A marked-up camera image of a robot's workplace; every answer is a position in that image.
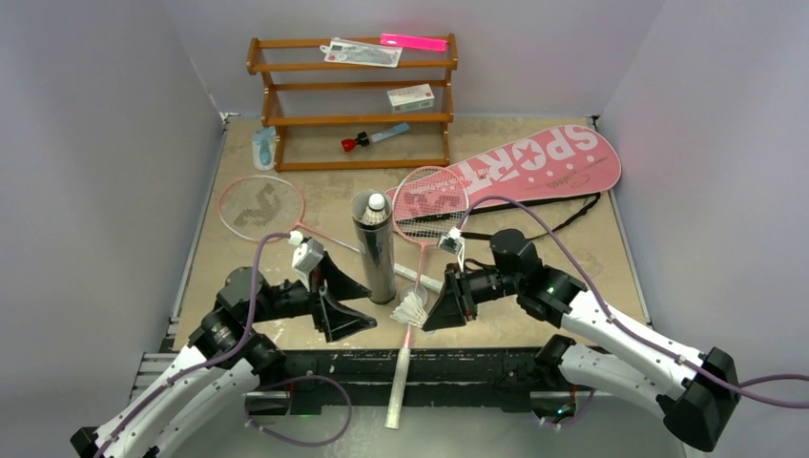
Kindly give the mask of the black shuttlecock tube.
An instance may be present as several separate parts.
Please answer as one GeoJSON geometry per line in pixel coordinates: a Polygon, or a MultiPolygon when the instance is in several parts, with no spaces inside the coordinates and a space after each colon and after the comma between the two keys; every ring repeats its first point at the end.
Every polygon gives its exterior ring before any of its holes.
{"type": "Polygon", "coordinates": [[[392,204],[387,194],[367,189],[360,191],[351,202],[351,215],[359,242],[360,256],[370,300],[377,305],[392,302],[396,296],[392,204]],[[374,193],[386,196],[388,218],[384,225],[369,228],[361,223],[368,197],[374,193]]]}

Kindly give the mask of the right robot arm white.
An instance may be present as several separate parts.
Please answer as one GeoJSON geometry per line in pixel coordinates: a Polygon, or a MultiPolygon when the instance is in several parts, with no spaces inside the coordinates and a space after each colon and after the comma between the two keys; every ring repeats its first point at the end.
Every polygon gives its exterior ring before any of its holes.
{"type": "Polygon", "coordinates": [[[691,448],[716,448],[740,401],[733,391],[738,376],[732,356],[718,347],[702,352],[671,340],[600,303],[579,279],[545,265],[517,229],[495,233],[489,249],[492,265],[470,273],[458,263],[447,265],[424,331],[464,326],[477,318],[479,304],[512,296],[535,320],[601,348],[554,336],[535,364],[542,385],[568,382],[608,392],[648,409],[691,448]]]}

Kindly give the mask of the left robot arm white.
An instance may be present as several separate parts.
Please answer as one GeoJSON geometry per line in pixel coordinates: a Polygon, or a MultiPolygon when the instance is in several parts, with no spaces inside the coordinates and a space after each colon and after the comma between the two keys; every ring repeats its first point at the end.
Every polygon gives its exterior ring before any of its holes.
{"type": "Polygon", "coordinates": [[[185,439],[226,406],[255,389],[332,384],[306,374],[254,324],[310,317],[332,343],[376,326],[374,318],[346,306],[370,290],[340,270],[326,252],[294,255],[296,281],[269,284],[259,267],[232,271],[215,306],[170,365],[122,412],[71,438],[80,457],[169,457],[185,439]]]}

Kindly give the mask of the white shuttlecock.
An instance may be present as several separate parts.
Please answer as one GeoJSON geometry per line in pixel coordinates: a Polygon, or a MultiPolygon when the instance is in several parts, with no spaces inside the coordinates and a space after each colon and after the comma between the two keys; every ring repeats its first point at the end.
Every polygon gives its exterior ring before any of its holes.
{"type": "Polygon", "coordinates": [[[417,328],[422,328],[428,318],[423,307],[415,304],[400,303],[391,313],[391,319],[417,328]]]}
{"type": "Polygon", "coordinates": [[[386,196],[374,193],[368,197],[361,223],[369,228],[384,225],[388,218],[386,196]]]}

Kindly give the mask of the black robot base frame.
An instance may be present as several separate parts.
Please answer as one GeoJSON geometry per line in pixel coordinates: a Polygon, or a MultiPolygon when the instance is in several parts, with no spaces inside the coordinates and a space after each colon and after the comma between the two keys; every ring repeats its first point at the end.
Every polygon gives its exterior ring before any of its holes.
{"type": "MultiPolygon", "coordinates": [[[[276,386],[251,372],[212,382],[190,404],[246,404],[256,415],[319,415],[326,406],[387,406],[398,353],[394,349],[289,350],[276,386]]],[[[404,407],[490,407],[539,418],[582,411],[591,387],[566,381],[549,347],[424,348],[410,354],[404,407]]]]}

